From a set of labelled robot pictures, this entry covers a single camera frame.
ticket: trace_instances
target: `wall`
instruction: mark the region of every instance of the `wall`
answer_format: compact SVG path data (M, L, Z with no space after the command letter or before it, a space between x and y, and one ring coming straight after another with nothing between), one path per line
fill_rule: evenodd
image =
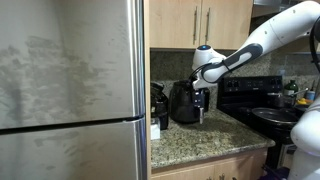
M226 56L233 53L233 51L217 51ZM151 50L151 81L164 83L164 92L169 95L173 82L187 79L192 72L193 53L193 51ZM319 77L316 67L310 63L311 59L308 54L273 51L233 71L229 76L279 75L280 70L285 70L284 84L288 83L290 79L295 79L300 89L310 88L312 81ZM214 110L217 88L212 87L210 91L210 109Z

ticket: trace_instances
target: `kitchen counter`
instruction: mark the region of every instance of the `kitchen counter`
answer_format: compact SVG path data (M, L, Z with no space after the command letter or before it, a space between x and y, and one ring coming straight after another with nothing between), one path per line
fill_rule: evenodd
M170 120L159 140L151 141L152 169L274 146L275 142L246 125L211 110L203 124L177 124Z

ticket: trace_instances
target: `cabinet door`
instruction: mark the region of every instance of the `cabinet door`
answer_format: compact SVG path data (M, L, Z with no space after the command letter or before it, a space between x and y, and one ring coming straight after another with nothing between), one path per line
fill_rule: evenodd
M249 35L252 0L203 0L200 45L239 49Z
M152 177L152 180L213 180L214 167L207 166L161 176Z
M150 47L199 46L201 0L150 0Z
M215 179L255 180L262 176L265 156L236 159L215 165Z

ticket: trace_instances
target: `electrical outlet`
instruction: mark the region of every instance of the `electrical outlet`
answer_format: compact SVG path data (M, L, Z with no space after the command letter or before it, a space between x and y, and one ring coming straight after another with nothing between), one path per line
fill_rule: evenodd
M286 70L284 70L284 69L278 70L278 75L279 76L284 76L285 73L286 73Z

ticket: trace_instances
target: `refrigerator door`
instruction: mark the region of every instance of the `refrigerator door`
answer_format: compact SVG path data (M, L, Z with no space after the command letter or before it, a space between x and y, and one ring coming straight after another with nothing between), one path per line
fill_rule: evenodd
M146 180L144 119L0 136L1 180Z
M145 113L142 0L0 7L0 130Z

